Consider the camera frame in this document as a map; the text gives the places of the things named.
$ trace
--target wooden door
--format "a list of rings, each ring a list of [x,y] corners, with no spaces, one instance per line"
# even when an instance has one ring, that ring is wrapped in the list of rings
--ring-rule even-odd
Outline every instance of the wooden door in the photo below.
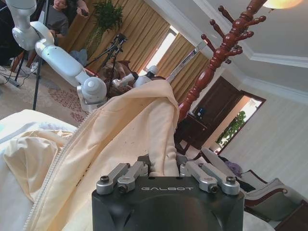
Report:
[[[215,131],[224,118],[235,107],[243,94],[223,77],[219,77],[199,102],[194,114],[207,127],[204,141]],[[202,118],[197,113],[202,109]]]

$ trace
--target potted plant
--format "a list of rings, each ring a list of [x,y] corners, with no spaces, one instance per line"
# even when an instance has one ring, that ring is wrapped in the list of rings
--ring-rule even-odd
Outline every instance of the potted plant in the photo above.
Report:
[[[93,7],[93,16],[96,18],[96,23],[86,40],[88,57],[91,57],[101,43],[104,32],[119,29],[123,18],[123,7],[113,5],[111,0],[94,3]]]
[[[216,140],[216,144],[220,147],[226,145],[229,140],[234,136],[234,134],[242,127],[245,123],[246,118],[245,112],[240,111],[237,116],[229,123],[226,129],[221,133],[221,135]]]

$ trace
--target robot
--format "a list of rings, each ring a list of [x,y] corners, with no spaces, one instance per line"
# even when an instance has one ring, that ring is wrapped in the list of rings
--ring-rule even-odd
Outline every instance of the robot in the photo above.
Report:
[[[118,164],[92,193],[94,231],[241,231],[244,194],[211,164],[177,161],[180,177],[153,177],[149,156]]]

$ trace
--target beige curtain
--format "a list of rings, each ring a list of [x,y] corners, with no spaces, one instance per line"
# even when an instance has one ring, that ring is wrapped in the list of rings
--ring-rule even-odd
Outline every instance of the beige curtain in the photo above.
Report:
[[[90,17],[84,19],[78,15],[75,18],[67,37],[61,44],[67,51],[79,51],[84,48],[87,36],[95,26],[95,18],[91,14],[93,13],[92,4],[97,0],[86,2]],[[128,41],[124,43],[124,52],[118,55],[117,60],[130,60],[130,68],[139,72],[162,43],[170,25],[143,0],[113,0],[112,2],[123,7],[122,27],[118,31],[105,32],[99,47],[88,59],[91,61],[101,54],[110,45],[114,36],[122,33],[127,36]],[[89,69],[97,71],[104,58],[105,56],[91,64]]]
[[[194,46],[181,34],[178,34],[158,63],[158,74],[167,78],[172,70],[194,49]],[[188,90],[194,85],[197,77],[208,65],[209,59],[198,53],[190,62],[177,74],[171,86],[176,100],[180,103],[184,100]]]

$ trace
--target floor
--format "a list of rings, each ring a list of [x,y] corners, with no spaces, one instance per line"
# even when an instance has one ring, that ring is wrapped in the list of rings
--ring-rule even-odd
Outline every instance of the floor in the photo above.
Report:
[[[10,71],[0,66],[0,74],[9,75]],[[19,88],[9,82],[1,85],[6,79],[0,75],[0,119],[24,109],[32,109],[36,76],[23,65],[17,81],[24,84]],[[78,126],[87,116],[80,107],[75,88],[47,64],[42,66],[38,90],[37,111],[74,126]]]

